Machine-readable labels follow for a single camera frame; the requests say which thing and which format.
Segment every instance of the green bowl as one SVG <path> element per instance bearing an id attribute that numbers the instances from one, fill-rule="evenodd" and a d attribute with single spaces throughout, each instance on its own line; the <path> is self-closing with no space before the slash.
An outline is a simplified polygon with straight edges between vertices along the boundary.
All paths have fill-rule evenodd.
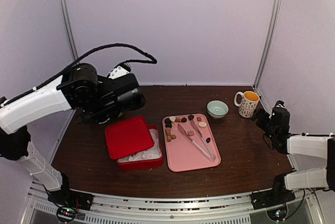
<path id="1" fill-rule="evenodd" d="M 213 100 L 207 104 L 207 111 L 212 118 L 218 119 L 227 115 L 229 108 L 226 103 L 219 100 Z"/>

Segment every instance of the dark brown tabletop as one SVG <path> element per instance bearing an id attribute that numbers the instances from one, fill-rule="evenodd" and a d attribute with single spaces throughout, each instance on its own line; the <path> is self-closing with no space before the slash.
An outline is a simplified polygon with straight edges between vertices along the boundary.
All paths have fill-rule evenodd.
<path id="1" fill-rule="evenodd" d="M 165 145 L 160 168 L 123 172 L 110 159 L 105 141 L 108 125 L 77 125 L 73 119 L 58 148 L 52 165 L 64 172 L 73 189 L 92 193 L 152 198 L 222 196 L 272 187 L 275 175 L 291 171 L 285 155 L 270 150 L 262 140 L 263 131 L 238 114 L 233 104 L 236 86 L 144 86 L 144 108 L 127 112 L 127 119 L 143 115 L 149 125 L 162 132 L 162 119 L 169 115 L 202 113 L 208 118 L 221 155 L 212 169 L 175 173 L 169 170 Z M 224 119 L 207 114 L 211 100 L 229 106 Z"/>

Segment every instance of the mug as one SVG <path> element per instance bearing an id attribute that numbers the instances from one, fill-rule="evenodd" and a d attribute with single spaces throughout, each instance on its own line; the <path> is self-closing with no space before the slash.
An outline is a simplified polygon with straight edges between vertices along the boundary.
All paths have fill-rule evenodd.
<path id="1" fill-rule="evenodd" d="M 242 96 L 241 103 L 237 103 L 237 96 Z M 258 102 L 260 101 L 259 95 L 255 92 L 237 92 L 235 94 L 234 103 L 239 107 L 239 114 L 243 118 L 251 118 L 255 111 Z"/>

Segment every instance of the red lid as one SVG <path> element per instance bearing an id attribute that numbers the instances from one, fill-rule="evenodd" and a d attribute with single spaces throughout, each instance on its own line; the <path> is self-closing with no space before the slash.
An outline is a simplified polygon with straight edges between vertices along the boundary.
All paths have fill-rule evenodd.
<path id="1" fill-rule="evenodd" d="M 105 135 L 109 156 L 113 160 L 149 149 L 154 145 L 146 120 L 142 116 L 108 126 Z"/>

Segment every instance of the metal frame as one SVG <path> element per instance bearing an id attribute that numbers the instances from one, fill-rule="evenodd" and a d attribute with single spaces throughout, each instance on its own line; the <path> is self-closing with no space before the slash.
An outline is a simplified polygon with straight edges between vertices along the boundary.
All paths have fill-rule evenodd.
<path id="1" fill-rule="evenodd" d="M 264 67 L 265 67 L 267 58 L 269 56 L 269 52 L 270 52 L 271 44 L 273 41 L 274 31 L 275 31 L 275 27 L 278 21 L 281 5 L 282 5 L 282 0 L 273 0 L 271 19 L 270 19 L 269 29 L 267 31 L 267 36 L 266 36 L 266 41 L 265 41 L 265 45 L 263 49 L 261 63 L 258 68 L 255 82 L 253 84 L 253 87 L 255 89 L 258 89 L 259 87 L 259 83 L 263 75 Z"/>
<path id="2" fill-rule="evenodd" d="M 78 53 L 77 49 L 74 43 L 74 37 L 72 34 L 72 29 L 71 29 L 71 24 L 70 24 L 70 18 L 69 18 L 69 12 L 68 12 L 68 7 L 66 5 L 66 0 L 59 0 L 60 5 L 61 5 L 61 12 L 62 12 L 62 17 L 64 21 L 64 27 L 65 27 L 65 33 L 66 33 L 66 38 L 69 43 L 70 51 L 73 60 L 76 60 L 78 58 Z"/>
<path id="3" fill-rule="evenodd" d="M 229 196 L 176 199 L 93 194 L 91 210 L 80 210 L 76 221 L 91 224 L 250 224 L 251 214 L 265 211 L 265 209 L 253 210 L 250 194 L 251 192 Z M 296 199 L 290 204 L 301 201 L 303 191 L 296 191 L 295 195 Z M 315 193 L 306 191 L 306 201 L 313 223 L 324 224 Z M 47 194 L 42 185 L 33 181 L 21 223 L 29 224 L 34 210 L 54 215 L 56 209 L 56 206 L 47 200 Z"/>

